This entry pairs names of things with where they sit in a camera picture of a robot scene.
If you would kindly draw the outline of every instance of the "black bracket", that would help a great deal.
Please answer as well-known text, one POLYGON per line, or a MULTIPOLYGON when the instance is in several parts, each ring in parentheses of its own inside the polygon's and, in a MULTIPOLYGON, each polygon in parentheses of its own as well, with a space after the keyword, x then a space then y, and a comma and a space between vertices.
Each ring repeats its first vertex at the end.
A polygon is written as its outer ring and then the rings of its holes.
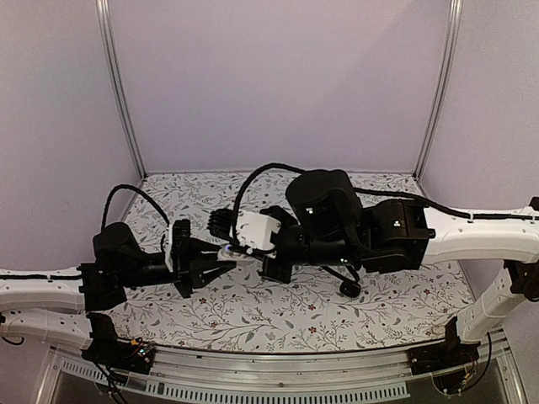
POLYGON ((456 317, 446 324, 446 339, 408 350, 412 375, 435 372, 479 359, 479 343, 462 343, 456 334, 456 317))
POLYGON ((83 359, 116 369, 148 375, 153 365, 155 350, 151 343, 145 343, 144 354, 134 353, 130 343, 118 340, 115 326, 105 314, 86 315, 92 324, 90 337, 93 339, 88 349, 83 350, 83 359))

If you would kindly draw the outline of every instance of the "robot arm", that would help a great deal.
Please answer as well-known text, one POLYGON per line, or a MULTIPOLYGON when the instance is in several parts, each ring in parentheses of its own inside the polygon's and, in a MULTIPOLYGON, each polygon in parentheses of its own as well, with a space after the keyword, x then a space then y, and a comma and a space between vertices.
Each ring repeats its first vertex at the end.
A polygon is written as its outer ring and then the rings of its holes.
POLYGON ((539 298, 539 206, 441 212, 417 198, 365 208, 356 190, 343 171, 302 172, 286 190, 295 215, 279 206, 212 212, 208 228, 228 242, 225 247, 191 237, 189 221, 179 220, 170 225, 163 250, 147 253, 125 223, 113 223, 93 238, 95 263, 35 274, 0 271, 0 333, 67 343, 88 360, 147 373, 151 345, 119 341, 107 316, 77 313, 111 309, 125 302, 124 288, 144 285, 174 284, 189 297, 252 259, 262 261, 263 278, 283 283, 290 283, 294 265, 319 265, 343 280, 341 292, 351 297, 360 293, 361 267, 390 273, 455 259, 506 260, 480 299, 448 322, 443 343, 408 351, 418 374, 475 359, 489 329, 522 301, 539 298), (353 279, 330 268, 342 265, 353 279), (32 307, 39 309, 26 310, 32 307), (67 321, 42 309, 73 314, 67 321))

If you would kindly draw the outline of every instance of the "metal frame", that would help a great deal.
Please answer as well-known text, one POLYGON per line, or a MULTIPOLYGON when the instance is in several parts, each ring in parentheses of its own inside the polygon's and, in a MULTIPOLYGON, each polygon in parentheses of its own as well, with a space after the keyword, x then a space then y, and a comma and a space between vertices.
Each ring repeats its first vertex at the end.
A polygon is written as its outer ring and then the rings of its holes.
MULTIPOLYGON (((499 366, 504 376, 509 403, 524 404, 526 397, 504 332, 498 329, 491 335, 493 364, 499 366)), ((324 400, 320 397, 325 396, 327 402, 333 404, 382 402, 390 399, 389 391, 406 396, 407 382, 430 377, 412 375, 406 354, 408 348, 272 355, 158 347, 151 374, 130 374, 124 388, 145 396, 191 403, 309 404, 322 403, 324 400), (363 398, 355 399, 356 394, 363 398)), ((488 356, 486 341, 479 353, 484 362, 488 356)), ((42 391, 54 391, 57 371, 104 383, 93 364, 80 359, 76 351, 58 349, 49 369, 54 371, 47 374, 42 391)), ((50 399, 51 394, 41 394, 37 403, 49 404, 50 399)))
POLYGON ((140 178, 146 177, 146 169, 144 168, 144 162, 142 161, 141 150, 138 146, 138 142, 135 136, 135 130, 133 128, 133 122, 131 121, 131 115, 129 108, 127 107, 127 99, 125 97, 125 90, 121 80, 120 66, 118 64, 118 57, 116 55, 115 41, 112 32, 112 23, 110 21, 109 1, 108 0, 96 0, 99 27, 101 29, 101 37, 103 38, 104 53, 107 58, 107 65, 109 67, 110 81, 112 88, 115 92, 116 105, 118 112, 120 113, 121 124, 124 128, 125 139, 127 140, 127 146, 135 169, 140 178))
MULTIPOLYGON (((135 130, 131 120, 131 115, 127 105, 124 86, 120 75, 120 66, 116 55, 114 35, 112 30, 112 22, 109 11, 108 0, 96 0, 99 27, 103 38, 104 53, 107 58, 109 67, 110 81, 115 92, 116 104, 120 113, 120 120, 125 132, 127 146, 131 153, 131 158, 135 164, 136 171, 140 178, 147 176, 147 171, 142 161, 141 151, 135 135, 135 130)), ((436 126, 440 119, 441 108, 446 95, 446 88, 451 74, 451 66, 456 49, 456 40, 458 37, 459 24, 461 20, 462 0, 451 0, 449 7, 449 19, 446 31, 446 43, 443 50, 442 64, 438 83, 436 84, 435 98, 430 109, 429 120, 424 134, 423 143, 419 153, 418 161, 415 164, 413 176, 420 181, 427 160, 429 158, 430 149, 435 138, 436 126)))
POLYGON ((446 96, 447 83, 449 82, 451 66, 453 64, 453 58, 455 55, 456 40, 461 22, 461 10, 462 0, 451 0, 451 5, 449 7, 449 21, 446 32, 446 44, 444 46, 440 75, 438 76, 438 84, 436 86, 435 99, 430 109, 429 120, 424 134, 421 152, 419 153, 419 158, 414 169, 414 176, 418 179, 418 181, 421 180, 421 177, 424 174, 430 149, 435 138, 436 127, 438 126, 438 121, 440 120, 441 109, 446 96))

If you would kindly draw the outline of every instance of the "floral tablecloth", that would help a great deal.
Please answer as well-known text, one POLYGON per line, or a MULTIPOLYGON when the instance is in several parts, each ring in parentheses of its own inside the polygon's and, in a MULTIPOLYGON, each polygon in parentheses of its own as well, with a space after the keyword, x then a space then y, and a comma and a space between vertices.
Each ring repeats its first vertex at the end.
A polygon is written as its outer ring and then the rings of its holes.
MULTIPOLYGON (((143 184, 172 218, 191 219, 192 232, 222 243, 205 229, 211 211, 231 207, 244 173, 152 175, 143 184)), ((263 174, 245 194, 242 207, 288 207, 291 173, 263 174)), ((408 175, 350 174, 364 188, 420 193, 408 175)), ((363 205, 379 197, 361 196, 363 205)), ((148 252, 165 231, 161 217, 137 197, 126 217, 148 252)), ((286 353, 345 351, 414 343, 443 334, 446 320, 472 302, 460 266, 443 263, 418 271, 366 274, 362 291, 350 299, 339 293, 340 281, 316 267, 297 268, 290 284, 260 279, 259 263, 234 269, 190 299, 170 284, 128 292, 128 301, 108 314, 123 337, 144 337, 175 347, 226 351, 286 353)))

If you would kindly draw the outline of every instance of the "black cable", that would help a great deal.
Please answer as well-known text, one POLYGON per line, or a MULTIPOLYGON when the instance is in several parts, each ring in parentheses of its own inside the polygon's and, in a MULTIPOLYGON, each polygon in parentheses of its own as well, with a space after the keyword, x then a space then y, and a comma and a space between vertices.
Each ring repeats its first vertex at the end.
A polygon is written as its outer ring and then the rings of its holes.
POLYGON ((43 274, 28 274, 28 275, 0 275, 1 280, 25 280, 25 279, 50 279, 50 280, 79 280, 83 275, 43 275, 43 274))
POLYGON ((22 344, 24 343, 24 337, 21 337, 21 338, 20 338, 20 341, 17 342, 17 343, 14 343, 13 341, 8 340, 8 339, 5 338, 5 337, 2 337, 2 339, 3 339, 6 343, 8 343, 9 345, 14 345, 15 347, 18 347, 18 346, 20 346, 20 345, 22 345, 22 344))
POLYGON ((346 265, 346 269, 348 269, 348 272, 350 272, 350 275, 352 275, 354 277, 354 281, 356 283, 359 283, 360 282, 360 275, 357 273, 355 268, 353 266, 351 266, 351 265, 346 265))
MULTIPOLYGON (((447 206, 441 205, 437 202, 434 202, 431 199, 425 198, 421 195, 411 194, 409 192, 403 191, 380 191, 377 189, 364 189, 359 187, 354 187, 354 191, 358 194, 373 195, 373 196, 390 196, 394 198, 406 198, 413 199, 417 202, 420 202, 423 205, 429 206, 436 210, 439 210, 442 213, 447 215, 452 215, 455 217, 461 217, 462 219, 472 219, 472 216, 467 212, 462 212, 460 210, 455 210, 447 206)), ((474 220, 490 220, 490 221, 501 221, 504 219, 520 219, 523 221, 530 221, 534 218, 528 215, 513 215, 511 213, 477 213, 473 215, 474 220)))
MULTIPOLYGON (((280 162, 271 162, 269 164, 265 164, 262 167, 257 168, 256 170, 254 170, 252 173, 249 174, 249 176, 242 183, 242 186, 240 187, 240 189, 237 192, 236 199, 234 200, 234 207, 232 209, 232 241, 235 242, 236 244, 239 244, 239 240, 237 239, 237 228, 236 228, 236 226, 237 226, 237 216, 239 214, 239 208, 240 208, 240 204, 242 203, 243 194, 245 194, 245 191, 247 191, 248 186, 261 173, 263 173, 264 171, 271 170, 271 169, 281 169, 281 170, 291 171, 293 173, 298 173, 298 174, 301 174, 301 173, 305 172, 305 170, 303 170, 301 168, 289 166, 288 164, 283 164, 283 163, 280 163, 280 162)), ((256 252, 257 253, 265 253, 265 254, 267 254, 267 253, 272 253, 273 250, 268 250, 268 251, 256 250, 256 252)))
POLYGON ((326 265, 320 265, 320 268, 326 271, 328 274, 333 275, 335 278, 342 280, 343 282, 350 282, 351 284, 358 284, 360 281, 360 276, 357 274, 356 274, 357 279, 355 279, 355 276, 354 276, 355 280, 352 280, 350 278, 346 278, 344 275, 340 274, 339 272, 335 271, 334 269, 331 269, 330 267, 326 265))
POLYGON ((121 394, 120 389, 118 388, 114 380, 110 377, 110 375, 107 375, 107 372, 105 372, 104 369, 101 366, 99 366, 97 362, 93 362, 93 364, 95 364, 95 366, 99 369, 99 371, 103 374, 103 376, 107 380, 107 383, 109 384, 109 392, 111 393, 109 394, 110 398, 112 398, 114 402, 116 402, 117 404, 129 404, 127 400, 125 399, 124 395, 121 394), (118 395, 121 401, 115 397, 115 394, 118 395))
POLYGON ((148 195, 146 192, 144 192, 142 189, 139 189, 137 187, 134 187, 133 185, 129 185, 128 183, 121 183, 120 185, 116 185, 109 193, 109 196, 107 197, 107 201, 104 204, 104 210, 103 210, 103 219, 101 220, 101 231, 107 226, 107 216, 109 214, 109 207, 110 202, 112 201, 112 197, 115 196, 116 192, 118 192, 121 189, 129 189, 130 191, 133 191, 136 194, 139 194, 142 198, 144 198, 151 206, 153 206, 153 209, 155 209, 159 215, 165 220, 167 223, 167 226, 170 225, 170 220, 167 217, 167 214, 164 212, 164 210, 157 204, 153 198, 148 195))
POLYGON ((487 332, 487 338, 488 338, 488 358, 487 363, 485 364, 485 367, 483 369, 483 372, 481 372, 481 375, 475 380, 475 383, 472 385, 467 385, 462 389, 462 392, 468 391, 479 384, 481 379, 487 374, 488 367, 490 366, 490 360, 492 359, 492 338, 490 337, 490 332, 487 332))

